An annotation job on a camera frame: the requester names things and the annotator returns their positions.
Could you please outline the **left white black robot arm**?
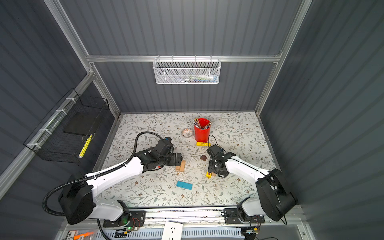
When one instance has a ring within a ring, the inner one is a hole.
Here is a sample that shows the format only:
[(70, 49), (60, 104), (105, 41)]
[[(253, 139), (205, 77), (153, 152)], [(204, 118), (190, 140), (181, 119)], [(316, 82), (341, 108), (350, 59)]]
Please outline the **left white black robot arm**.
[(133, 154), (128, 163), (86, 175), (87, 180), (63, 188), (59, 204), (70, 225), (87, 219), (102, 219), (118, 226), (132, 224), (129, 208), (121, 200), (104, 201), (97, 196), (106, 189), (145, 172), (165, 166), (179, 167), (183, 157), (174, 151), (171, 138), (160, 139), (155, 147)]

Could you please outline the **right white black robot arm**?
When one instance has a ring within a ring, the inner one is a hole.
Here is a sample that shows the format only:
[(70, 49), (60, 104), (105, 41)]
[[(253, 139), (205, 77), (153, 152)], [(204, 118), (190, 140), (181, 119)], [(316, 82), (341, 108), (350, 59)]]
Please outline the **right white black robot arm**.
[(282, 220), (297, 203), (284, 174), (278, 170), (266, 170), (251, 165), (232, 152), (213, 145), (207, 149), (210, 156), (208, 172), (221, 178), (230, 174), (240, 177), (256, 188), (258, 197), (248, 197), (237, 206), (237, 218), (243, 223), (268, 216), (275, 222)]

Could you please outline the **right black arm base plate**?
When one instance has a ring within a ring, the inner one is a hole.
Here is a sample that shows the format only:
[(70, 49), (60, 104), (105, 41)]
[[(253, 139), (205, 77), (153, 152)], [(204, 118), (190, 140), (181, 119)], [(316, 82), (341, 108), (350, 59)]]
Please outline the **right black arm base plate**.
[(242, 208), (226, 208), (221, 212), (225, 218), (225, 223), (230, 224), (263, 224), (263, 215), (248, 215)]

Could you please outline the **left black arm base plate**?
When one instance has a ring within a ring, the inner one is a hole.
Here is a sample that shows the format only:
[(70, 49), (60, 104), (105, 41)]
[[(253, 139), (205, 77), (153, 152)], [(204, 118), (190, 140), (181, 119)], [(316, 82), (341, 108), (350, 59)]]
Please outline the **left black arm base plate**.
[(144, 225), (146, 211), (124, 212), (116, 221), (105, 220), (104, 228), (139, 228)]

